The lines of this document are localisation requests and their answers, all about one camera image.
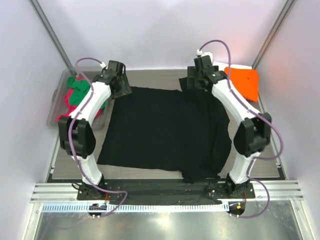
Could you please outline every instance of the white wall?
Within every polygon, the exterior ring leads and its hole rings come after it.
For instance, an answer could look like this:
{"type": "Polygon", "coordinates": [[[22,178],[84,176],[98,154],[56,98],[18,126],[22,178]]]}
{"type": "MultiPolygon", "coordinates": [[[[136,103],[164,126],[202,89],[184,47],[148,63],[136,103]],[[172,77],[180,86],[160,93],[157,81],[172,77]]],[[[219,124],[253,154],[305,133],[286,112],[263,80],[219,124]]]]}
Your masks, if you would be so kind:
{"type": "Polygon", "coordinates": [[[260,94],[281,131],[283,163],[320,233],[320,1],[296,1],[258,66],[260,94]]]}
{"type": "Polygon", "coordinates": [[[21,239],[57,132],[46,126],[66,67],[27,0],[0,1],[0,239],[21,239]]]}
{"type": "MultiPolygon", "coordinates": [[[[91,56],[128,69],[184,69],[212,39],[230,45],[234,63],[252,65],[285,0],[39,2],[72,63],[91,56]]],[[[226,62],[223,46],[207,49],[226,62]]]]}

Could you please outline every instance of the orange cloth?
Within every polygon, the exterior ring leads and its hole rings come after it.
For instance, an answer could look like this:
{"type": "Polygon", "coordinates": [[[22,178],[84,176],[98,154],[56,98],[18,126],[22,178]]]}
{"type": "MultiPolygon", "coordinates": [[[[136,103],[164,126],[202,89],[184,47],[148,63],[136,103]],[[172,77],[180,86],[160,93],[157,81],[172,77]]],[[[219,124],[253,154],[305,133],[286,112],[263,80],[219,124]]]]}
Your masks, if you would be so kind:
{"type": "Polygon", "coordinates": [[[238,92],[247,100],[258,101],[258,71],[256,69],[231,68],[230,80],[238,92]]]}

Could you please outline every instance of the metallic floor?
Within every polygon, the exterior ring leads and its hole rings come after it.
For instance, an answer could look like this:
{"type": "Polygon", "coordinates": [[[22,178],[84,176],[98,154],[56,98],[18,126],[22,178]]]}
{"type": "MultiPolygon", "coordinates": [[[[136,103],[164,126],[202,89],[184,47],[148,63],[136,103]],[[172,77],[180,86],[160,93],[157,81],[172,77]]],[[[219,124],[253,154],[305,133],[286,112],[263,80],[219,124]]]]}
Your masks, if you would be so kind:
{"type": "MultiPolygon", "coordinates": [[[[128,80],[131,86],[165,89],[165,90],[181,90],[179,78],[187,75],[186,70],[133,70],[127,71],[128,80]]],[[[95,159],[98,159],[99,153],[104,142],[110,117],[113,109],[113,101],[109,102],[108,113],[105,127],[100,131],[95,131],[96,147],[94,150],[95,159]]],[[[259,109],[256,102],[251,103],[255,108],[259,109]]],[[[233,139],[238,126],[233,117],[228,113],[230,118],[229,135],[233,139]]],[[[274,152],[271,145],[267,146],[262,153],[262,156],[273,156],[274,152]]],[[[227,173],[233,167],[236,157],[236,150],[232,145],[229,158],[220,173],[221,177],[226,177],[227,173]]],[[[107,179],[181,179],[179,171],[164,171],[160,169],[140,169],[110,165],[98,165],[100,171],[107,179]]],[[[278,178],[279,172],[276,161],[257,160],[251,176],[254,178],[278,178]]],[[[61,148],[58,150],[57,157],[54,163],[53,179],[80,179],[81,174],[70,156],[61,148]]]]}
{"type": "MultiPolygon", "coordinates": [[[[245,215],[266,202],[247,202],[245,215]]],[[[271,201],[253,219],[226,212],[119,213],[102,219],[86,213],[42,213],[35,240],[302,240],[290,201],[271,201]]]]}

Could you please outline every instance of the plastic bin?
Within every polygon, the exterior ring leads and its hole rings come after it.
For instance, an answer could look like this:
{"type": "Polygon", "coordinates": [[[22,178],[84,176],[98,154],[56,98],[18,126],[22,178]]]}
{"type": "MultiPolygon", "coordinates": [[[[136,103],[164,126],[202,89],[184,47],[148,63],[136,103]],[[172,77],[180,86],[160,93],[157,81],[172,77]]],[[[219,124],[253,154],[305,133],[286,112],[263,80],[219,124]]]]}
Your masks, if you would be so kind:
{"type": "MultiPolygon", "coordinates": [[[[96,76],[97,74],[101,73],[100,67],[82,67],[81,70],[90,80],[92,80],[94,76],[96,76]]],[[[67,112],[67,106],[65,104],[64,97],[65,95],[67,95],[67,92],[68,92],[67,79],[71,76],[72,74],[70,73],[69,69],[65,69],[62,72],[59,85],[53,93],[52,106],[50,109],[48,119],[46,121],[46,124],[49,128],[57,128],[58,127],[57,117],[60,114],[67,112]]],[[[106,123],[106,118],[107,118],[107,109],[104,109],[101,112],[101,114],[96,119],[94,119],[91,125],[92,130],[103,129],[106,123]]]]}

